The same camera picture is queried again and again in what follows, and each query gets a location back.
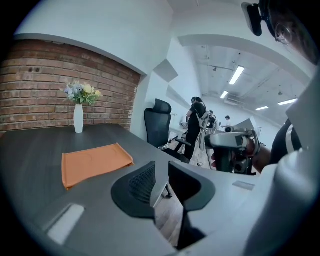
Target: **black mesh chair back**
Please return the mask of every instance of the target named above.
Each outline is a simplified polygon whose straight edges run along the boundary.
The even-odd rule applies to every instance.
[[[156,148],[168,143],[171,110],[169,103],[156,98],[154,107],[144,111],[148,143]]]

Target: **ceiling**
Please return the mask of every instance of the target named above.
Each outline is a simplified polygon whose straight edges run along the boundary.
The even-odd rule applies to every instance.
[[[204,96],[234,100],[238,107],[252,111],[279,125],[287,120],[289,105],[279,102],[298,97],[305,87],[277,65],[248,52],[220,46],[193,46],[201,92]],[[234,85],[229,84],[238,66],[244,72]],[[256,111],[261,107],[268,109]]]
[[[207,5],[211,2],[224,2],[229,4],[241,5],[243,2],[251,4],[258,3],[259,0],[167,0],[175,13],[183,13],[185,11]]]

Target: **white vase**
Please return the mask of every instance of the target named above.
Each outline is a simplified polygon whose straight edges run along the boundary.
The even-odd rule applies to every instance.
[[[81,104],[76,104],[73,114],[74,129],[77,134],[82,133],[84,129],[84,109]]]

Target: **ceiling light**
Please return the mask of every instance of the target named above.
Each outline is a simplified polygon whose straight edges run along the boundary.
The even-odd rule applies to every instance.
[[[278,104],[279,105],[286,105],[286,104],[294,103],[296,100],[297,100],[297,98],[294,98],[294,99],[290,99],[290,100],[287,100],[284,102],[279,102]]]
[[[263,107],[257,108],[256,110],[265,110],[265,109],[268,109],[268,108],[269,108],[268,106],[263,106]]]
[[[224,99],[227,96],[228,93],[229,93],[228,91],[224,91],[220,98]]]
[[[243,66],[238,66],[229,84],[234,85],[244,70],[245,68]]]

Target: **woman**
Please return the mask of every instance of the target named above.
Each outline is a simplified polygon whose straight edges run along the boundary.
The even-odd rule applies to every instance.
[[[202,116],[207,112],[206,105],[204,104],[201,98],[193,97],[191,99],[191,104],[192,107],[186,114],[188,122],[188,132],[185,137],[186,142],[189,142],[191,146],[185,146],[184,151],[184,156],[189,160],[191,160],[194,154],[197,138],[201,130],[199,126],[198,117],[202,118]]]

